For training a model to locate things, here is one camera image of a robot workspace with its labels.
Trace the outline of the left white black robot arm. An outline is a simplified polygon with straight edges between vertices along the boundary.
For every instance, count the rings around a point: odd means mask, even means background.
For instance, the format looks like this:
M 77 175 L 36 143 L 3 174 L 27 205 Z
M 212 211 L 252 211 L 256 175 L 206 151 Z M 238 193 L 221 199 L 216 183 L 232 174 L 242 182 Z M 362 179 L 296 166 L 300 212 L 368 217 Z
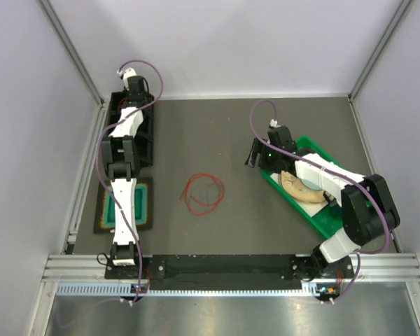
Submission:
M 111 260 L 129 277 L 144 271 L 144 259 L 139 256 L 139 236 L 135 225 L 134 192 L 141 163 L 136 135 L 144 121 L 142 106 L 150 102 L 145 78 L 133 68 L 119 73 L 125 86 L 125 101 L 116 126 L 102 142 L 101 153 L 106 175 L 111 182 L 115 204 L 115 234 Z

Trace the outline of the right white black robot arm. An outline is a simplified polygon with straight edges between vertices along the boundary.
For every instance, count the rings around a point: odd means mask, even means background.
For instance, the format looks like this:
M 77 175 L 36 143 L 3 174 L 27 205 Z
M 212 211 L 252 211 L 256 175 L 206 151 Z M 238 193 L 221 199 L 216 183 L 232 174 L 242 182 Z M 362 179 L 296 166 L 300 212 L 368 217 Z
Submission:
M 267 135 L 253 140 L 246 165 L 286 173 L 305 188 L 335 201 L 341 210 L 341 228 L 311 253 L 317 275 L 329 277 L 338 261 L 378 237 L 390 240 L 391 231 L 400 225 L 400 215 L 383 176 L 347 171 L 315 150 L 298 147 L 291 131 L 276 119 L 270 120 Z

